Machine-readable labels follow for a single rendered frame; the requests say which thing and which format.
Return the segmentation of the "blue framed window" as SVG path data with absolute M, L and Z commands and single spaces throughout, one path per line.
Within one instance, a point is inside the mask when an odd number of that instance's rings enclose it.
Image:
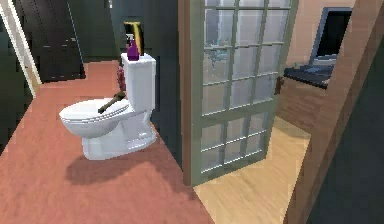
M 328 65 L 336 61 L 352 9 L 324 7 L 309 59 L 311 65 Z

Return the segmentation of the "purple spray bottle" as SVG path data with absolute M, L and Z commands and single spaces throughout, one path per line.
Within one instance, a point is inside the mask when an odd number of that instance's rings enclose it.
M 129 61 L 138 61 L 140 54 L 133 34 L 127 34 L 127 57 Z

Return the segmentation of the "dark countertop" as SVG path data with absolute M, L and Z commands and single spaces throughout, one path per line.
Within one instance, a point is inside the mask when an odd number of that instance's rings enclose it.
M 300 68 L 286 68 L 284 70 L 284 76 L 305 84 L 326 89 L 327 84 L 325 81 L 331 78 L 333 69 L 333 65 L 304 65 Z

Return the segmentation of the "white toilet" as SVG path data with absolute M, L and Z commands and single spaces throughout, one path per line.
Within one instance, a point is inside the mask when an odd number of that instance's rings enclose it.
M 72 134 L 82 138 L 83 154 L 89 160 L 106 160 L 142 150 L 156 140 L 150 125 L 155 109 L 156 60 L 149 54 L 129 61 L 121 55 L 127 95 L 104 113 L 98 109 L 111 98 L 81 101 L 59 113 Z

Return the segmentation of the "dark red toilet brush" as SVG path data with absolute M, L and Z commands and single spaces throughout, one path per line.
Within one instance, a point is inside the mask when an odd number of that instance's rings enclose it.
M 118 81 L 119 89 L 121 91 L 126 91 L 124 69 L 123 69 L 122 66 L 118 67 L 118 70 L 117 70 L 117 81 Z

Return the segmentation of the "green glass pane door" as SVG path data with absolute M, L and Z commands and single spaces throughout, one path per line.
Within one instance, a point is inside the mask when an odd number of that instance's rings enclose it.
M 263 160 L 299 0 L 191 0 L 190 184 Z

